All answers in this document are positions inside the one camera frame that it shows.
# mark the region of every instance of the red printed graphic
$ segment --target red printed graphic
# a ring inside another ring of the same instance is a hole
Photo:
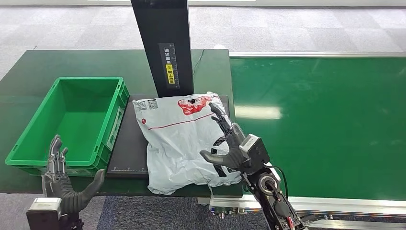
[[[183,114],[191,115],[200,112],[211,101],[210,96],[202,96],[191,100],[179,100],[178,105],[183,110]]]

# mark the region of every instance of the black pad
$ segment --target black pad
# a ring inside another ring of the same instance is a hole
[[[124,117],[118,131],[107,177],[148,178],[147,140],[137,123],[133,100],[158,98],[156,95],[130,95]],[[228,96],[220,96],[220,100],[230,116]]]

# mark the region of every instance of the yellow warning label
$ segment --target yellow warning label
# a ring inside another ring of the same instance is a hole
[[[172,64],[166,64],[166,73],[168,74],[168,82],[169,84],[175,84],[175,77],[173,75],[173,67]]]

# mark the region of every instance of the black vertical pole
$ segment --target black vertical pole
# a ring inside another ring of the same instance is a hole
[[[187,0],[131,0],[158,97],[193,94]]]

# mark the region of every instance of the red line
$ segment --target red line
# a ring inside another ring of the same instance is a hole
[[[196,119],[194,119],[194,120],[190,120],[190,121],[181,121],[181,122],[178,122],[178,123],[173,123],[173,124],[169,124],[169,125],[161,126],[161,127],[151,127],[151,128],[149,128],[148,130],[151,130],[151,129],[154,129],[154,128],[166,128],[166,127],[169,127],[169,126],[174,126],[174,125],[178,125],[178,124],[182,124],[182,123],[188,123],[188,122],[192,122],[192,121],[197,121],[197,120],[199,120],[199,119],[205,118],[205,117],[210,116],[210,115],[213,115],[213,114],[214,114],[214,113],[207,114],[207,115],[205,115],[205,116],[202,116],[202,117],[196,118]]]

